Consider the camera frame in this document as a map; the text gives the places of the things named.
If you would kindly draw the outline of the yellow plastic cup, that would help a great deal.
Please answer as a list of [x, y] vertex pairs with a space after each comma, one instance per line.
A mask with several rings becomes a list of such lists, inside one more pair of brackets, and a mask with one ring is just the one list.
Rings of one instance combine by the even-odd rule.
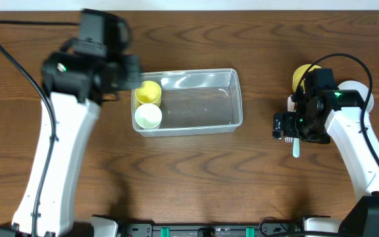
[[135, 91], [135, 97], [140, 105], [153, 104], [161, 106], [162, 88], [154, 81], [143, 81], [141, 87]]

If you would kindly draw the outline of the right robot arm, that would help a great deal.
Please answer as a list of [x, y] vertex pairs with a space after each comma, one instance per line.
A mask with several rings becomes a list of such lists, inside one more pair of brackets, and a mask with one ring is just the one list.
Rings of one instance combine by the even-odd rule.
[[295, 109], [273, 116], [275, 139], [334, 142], [357, 203], [341, 221], [307, 217], [294, 236], [379, 236], [379, 141], [356, 90], [313, 89], [290, 98]]

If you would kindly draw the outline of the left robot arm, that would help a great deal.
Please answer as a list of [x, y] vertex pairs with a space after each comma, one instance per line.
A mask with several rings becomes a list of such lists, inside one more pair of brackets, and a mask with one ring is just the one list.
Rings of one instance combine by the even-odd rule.
[[87, 143], [106, 93], [141, 85], [137, 55], [104, 58], [55, 52], [42, 65], [44, 96], [28, 185], [0, 236], [75, 233], [74, 198]]

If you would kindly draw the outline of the white plastic cup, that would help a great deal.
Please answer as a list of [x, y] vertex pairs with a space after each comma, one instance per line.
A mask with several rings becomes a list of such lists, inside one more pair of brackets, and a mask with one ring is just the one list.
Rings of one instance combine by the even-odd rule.
[[158, 106], [143, 104], [136, 109], [134, 119], [138, 126], [145, 130], [158, 129], [161, 125], [163, 114]]

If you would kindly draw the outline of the yellow plastic bowl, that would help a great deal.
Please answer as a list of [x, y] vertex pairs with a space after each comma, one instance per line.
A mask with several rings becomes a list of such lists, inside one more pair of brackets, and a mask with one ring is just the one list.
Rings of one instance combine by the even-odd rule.
[[[296, 71], [294, 72], [293, 74], [293, 77], [292, 77], [292, 90], [293, 92], [296, 92], [297, 90], [297, 87], [298, 87], [298, 84], [299, 82], [301, 81], [301, 77], [302, 75], [304, 75], [305, 71], [311, 66], [311, 64], [305, 64], [305, 65], [302, 65], [300, 66], [299, 68], [296, 69]], [[316, 68], [321, 68], [320, 66], [318, 65], [314, 65], [312, 66], [312, 68], [310, 68], [309, 72], [316, 69]], [[304, 81], [302, 81], [301, 83], [301, 87], [304, 89], [305, 91], [305, 88], [304, 88]]]

